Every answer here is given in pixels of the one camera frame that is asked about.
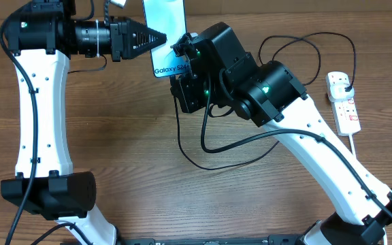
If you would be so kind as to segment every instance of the plug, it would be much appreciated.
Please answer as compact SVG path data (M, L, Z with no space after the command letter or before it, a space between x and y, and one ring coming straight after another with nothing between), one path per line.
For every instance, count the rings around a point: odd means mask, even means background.
M347 74L340 71L329 72L326 76L327 95L331 102L341 102L352 99L355 96L355 89L349 91L350 86Z
M127 2L127 0L111 0L110 3L113 3L114 5L123 8L123 6L125 6L125 3Z

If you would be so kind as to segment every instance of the white power strip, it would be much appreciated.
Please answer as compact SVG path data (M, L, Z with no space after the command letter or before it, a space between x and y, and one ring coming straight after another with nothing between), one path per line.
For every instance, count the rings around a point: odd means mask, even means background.
M347 74L333 71L327 74L326 84L328 96L331 98L334 88L340 86L345 86L349 84L349 79ZM340 136L349 136L350 146L352 148L352 153L355 155L355 147L353 144L352 135L358 133L361 130L361 125L359 124L358 111L355 106L355 101L353 100L353 95L345 94L345 97L338 97L336 102L331 99L333 118L337 126L337 132Z

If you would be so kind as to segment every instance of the black clamp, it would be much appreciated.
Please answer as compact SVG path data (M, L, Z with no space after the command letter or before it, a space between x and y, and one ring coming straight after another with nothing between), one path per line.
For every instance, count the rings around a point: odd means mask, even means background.
M34 95L34 94L37 94L37 93L39 93L39 89L37 88L37 89L30 89L29 90L29 93L30 93L30 95Z
M38 157L37 159L30 159L31 163L40 163L40 157Z

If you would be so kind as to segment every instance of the cable tie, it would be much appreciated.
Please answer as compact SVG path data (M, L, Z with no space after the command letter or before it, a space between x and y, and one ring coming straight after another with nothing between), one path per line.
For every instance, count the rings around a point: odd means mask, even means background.
M96 57L99 58L99 21L96 19L96 44L97 44L97 51L96 51Z
M317 141L317 143L322 143L322 142L326 142L327 140L325 137L319 137L319 138L316 138L316 141Z
M29 90L29 93L31 94L31 95L33 95L33 94L37 94L37 93L39 93L39 89L37 88L37 89L30 89Z

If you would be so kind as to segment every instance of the cable clip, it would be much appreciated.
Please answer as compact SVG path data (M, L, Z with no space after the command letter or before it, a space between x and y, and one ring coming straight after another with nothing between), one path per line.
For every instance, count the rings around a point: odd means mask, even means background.
M35 159L35 160L31 159L30 162L31 162L31 163L40 163L40 157L38 157L38 158Z
M39 93L39 89L37 88L37 89L31 89L30 91L29 91L29 93L31 94L31 95L33 95L33 94L37 94L37 93Z
M323 137L323 136L316 137L316 141L317 141L317 143L326 142L326 138L325 138L325 137Z
M75 228L75 223L72 223L72 225L69 226L70 230L72 230L73 228Z

